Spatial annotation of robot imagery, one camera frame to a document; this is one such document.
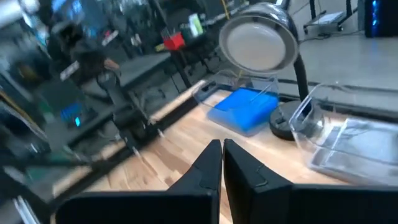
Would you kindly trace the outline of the black computer tower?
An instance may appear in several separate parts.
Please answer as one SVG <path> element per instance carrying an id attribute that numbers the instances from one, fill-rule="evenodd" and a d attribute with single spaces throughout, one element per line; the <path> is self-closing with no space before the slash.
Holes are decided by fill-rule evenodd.
<path id="1" fill-rule="evenodd" d="M 364 33 L 367 38 L 398 37 L 398 0 L 365 0 Z"/>

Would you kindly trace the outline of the clear black jewel case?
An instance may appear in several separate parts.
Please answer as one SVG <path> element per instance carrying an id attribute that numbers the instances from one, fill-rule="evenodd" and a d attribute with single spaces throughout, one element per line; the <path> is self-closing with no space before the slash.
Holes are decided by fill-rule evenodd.
<path id="1" fill-rule="evenodd" d="M 317 172 L 357 185 L 388 185 L 398 187 L 398 167 L 371 161 L 327 159 L 312 161 L 309 167 Z"/>
<path id="2" fill-rule="evenodd" d="M 347 118 L 333 127 L 323 147 L 398 166 L 398 124 Z"/>
<path id="3" fill-rule="evenodd" d="M 398 185 L 398 166 L 372 161 L 336 151 L 318 151 L 310 162 L 313 169 L 354 182 L 377 182 Z"/>

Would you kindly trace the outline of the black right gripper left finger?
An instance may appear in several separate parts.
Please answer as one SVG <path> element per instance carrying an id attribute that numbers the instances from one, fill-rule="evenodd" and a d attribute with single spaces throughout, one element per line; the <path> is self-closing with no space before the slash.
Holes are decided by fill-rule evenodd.
<path id="1" fill-rule="evenodd" d="M 218 224 L 223 153 L 212 140 L 167 190 L 84 192 L 64 202 L 56 224 Z"/>

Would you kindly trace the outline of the red storage bin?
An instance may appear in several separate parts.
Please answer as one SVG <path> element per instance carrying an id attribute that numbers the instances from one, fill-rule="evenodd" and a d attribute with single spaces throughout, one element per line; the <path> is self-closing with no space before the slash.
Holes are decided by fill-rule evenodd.
<path id="1" fill-rule="evenodd" d="M 164 46 L 167 50 L 178 50 L 185 45 L 185 40 L 181 32 L 164 37 Z"/>

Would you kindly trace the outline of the clear plastic bin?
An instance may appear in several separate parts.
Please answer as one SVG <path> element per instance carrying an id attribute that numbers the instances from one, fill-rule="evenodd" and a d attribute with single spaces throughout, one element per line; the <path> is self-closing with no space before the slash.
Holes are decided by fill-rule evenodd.
<path id="1" fill-rule="evenodd" d="M 398 124 L 398 91 L 340 84 L 315 86 L 289 120 L 308 167 L 316 152 L 333 151 L 323 143 L 333 127 L 347 118 Z"/>
<path id="2" fill-rule="evenodd" d="M 205 83 L 193 91 L 192 96 L 203 108 L 207 117 L 207 112 L 215 108 L 215 105 L 239 88 L 248 88 L 260 93 L 273 94 L 279 99 L 276 77 L 238 75 L 231 70 L 220 70 L 212 75 Z"/>

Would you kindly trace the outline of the black aluminium frame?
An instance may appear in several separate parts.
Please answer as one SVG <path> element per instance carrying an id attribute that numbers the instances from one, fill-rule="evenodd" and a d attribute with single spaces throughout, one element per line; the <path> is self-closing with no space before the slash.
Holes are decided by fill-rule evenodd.
<path id="1" fill-rule="evenodd" d="M 24 224 L 19 210 L 27 210 L 42 224 L 51 224 L 56 209 L 82 192 L 128 189 L 136 172 L 150 170 L 147 153 L 167 139 L 167 128 L 191 112 L 192 93 L 199 81 L 150 116 L 154 124 L 136 149 L 122 140 L 96 138 L 90 156 L 57 149 L 37 157 L 15 158 L 0 147 L 0 224 Z"/>

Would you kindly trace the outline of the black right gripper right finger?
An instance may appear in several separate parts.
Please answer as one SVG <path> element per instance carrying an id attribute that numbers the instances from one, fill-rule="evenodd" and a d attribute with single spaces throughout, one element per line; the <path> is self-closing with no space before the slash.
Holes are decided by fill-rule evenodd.
<path id="1" fill-rule="evenodd" d="M 295 184 L 232 139 L 223 151 L 234 224 L 398 224 L 398 187 Z"/>

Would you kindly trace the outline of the silver metal bracket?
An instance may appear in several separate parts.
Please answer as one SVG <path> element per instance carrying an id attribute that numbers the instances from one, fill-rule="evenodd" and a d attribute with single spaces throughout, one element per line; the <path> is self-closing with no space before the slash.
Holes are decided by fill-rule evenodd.
<path id="1" fill-rule="evenodd" d="M 40 220 L 37 218 L 26 199 L 21 196 L 17 196 L 16 198 L 12 199 L 12 201 L 22 219 L 23 224 L 41 224 Z"/>

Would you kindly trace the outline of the black desk lamp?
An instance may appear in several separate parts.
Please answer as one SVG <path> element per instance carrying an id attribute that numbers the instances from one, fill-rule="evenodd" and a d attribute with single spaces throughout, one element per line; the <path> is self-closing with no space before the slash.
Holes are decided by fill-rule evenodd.
<path id="1" fill-rule="evenodd" d="M 257 77 L 294 67 L 299 99 L 278 106 L 269 120 L 273 135 L 293 141 L 289 120 L 309 90 L 297 26 L 288 12 L 289 4 L 290 0 L 282 0 L 280 4 L 264 1 L 248 5 L 222 26 L 218 43 L 233 65 Z"/>

